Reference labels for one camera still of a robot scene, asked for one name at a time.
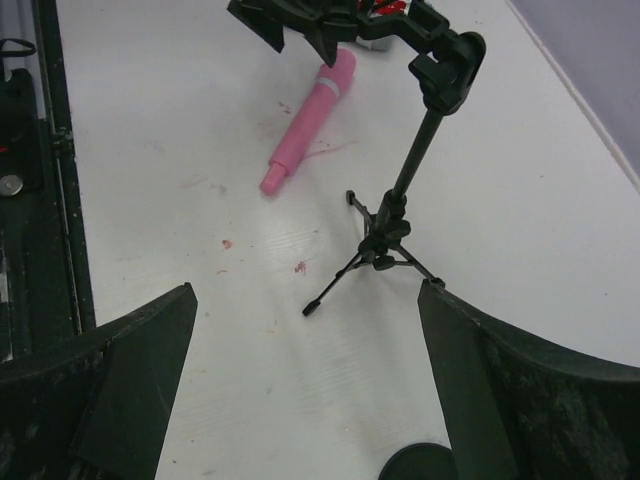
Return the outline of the pink microphone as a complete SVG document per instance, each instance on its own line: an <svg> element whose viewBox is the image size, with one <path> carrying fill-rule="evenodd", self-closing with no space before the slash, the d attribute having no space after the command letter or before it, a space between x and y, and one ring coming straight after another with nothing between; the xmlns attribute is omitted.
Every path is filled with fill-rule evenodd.
<svg viewBox="0 0 640 480"><path fill-rule="evenodd" d="M350 87L355 68L356 57L344 48L338 49L332 67L319 68L313 86L269 158L260 183L263 194L275 195L285 179L295 173L335 104Z"/></svg>

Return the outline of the black tripod shock-mount stand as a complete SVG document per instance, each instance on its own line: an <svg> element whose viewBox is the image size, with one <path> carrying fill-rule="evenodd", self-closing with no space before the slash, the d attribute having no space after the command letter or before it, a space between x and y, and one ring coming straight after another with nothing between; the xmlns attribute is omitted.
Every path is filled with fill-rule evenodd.
<svg viewBox="0 0 640 480"><path fill-rule="evenodd" d="M372 155L359 160L350 171L359 174L358 186L364 186L368 174L381 174L375 186L386 185L379 201L366 207L349 190L344 198L358 212L362 229L351 258L341 266L327 286L304 307L310 316L329 292L349 272L368 267L384 271L393 267L415 269L436 284L442 281L431 273L402 244L411 232L406 220L407 192L442 122L456 113L465 102L486 54L482 36L475 32L458 33L449 20L426 1L410 1L408 12L370 18L358 9L360 1L230 1L227 11L244 27L276 52L285 47L287 34L310 45L321 66L332 67L337 51L351 51L356 61L366 61L359 40L393 38L410 54L408 66L400 74L418 94L418 104L409 117L394 127L381 108L388 98L364 107L371 120L356 120L348 132L356 134L357 152Z"/></svg>

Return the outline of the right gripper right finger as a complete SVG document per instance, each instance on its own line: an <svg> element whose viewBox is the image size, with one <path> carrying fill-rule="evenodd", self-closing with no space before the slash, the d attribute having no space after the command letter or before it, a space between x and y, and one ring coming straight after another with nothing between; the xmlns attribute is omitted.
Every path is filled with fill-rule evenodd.
<svg viewBox="0 0 640 480"><path fill-rule="evenodd" d="M424 282L419 315L461 479L636 479L639 370Z"/></svg>

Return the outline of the black round-base stand front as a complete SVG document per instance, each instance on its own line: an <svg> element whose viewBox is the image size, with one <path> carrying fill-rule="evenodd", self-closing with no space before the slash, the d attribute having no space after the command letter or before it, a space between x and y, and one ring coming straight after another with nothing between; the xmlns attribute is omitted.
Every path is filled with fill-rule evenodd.
<svg viewBox="0 0 640 480"><path fill-rule="evenodd" d="M379 480L457 480L452 451L435 443L414 443L392 455Z"/></svg>

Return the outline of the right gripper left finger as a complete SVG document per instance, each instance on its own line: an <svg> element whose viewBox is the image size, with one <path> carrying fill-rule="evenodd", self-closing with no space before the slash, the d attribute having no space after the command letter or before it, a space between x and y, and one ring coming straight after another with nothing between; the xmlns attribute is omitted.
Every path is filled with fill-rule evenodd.
<svg viewBox="0 0 640 480"><path fill-rule="evenodd" d="M177 286L1 366L4 479L152 479L198 302Z"/></svg>

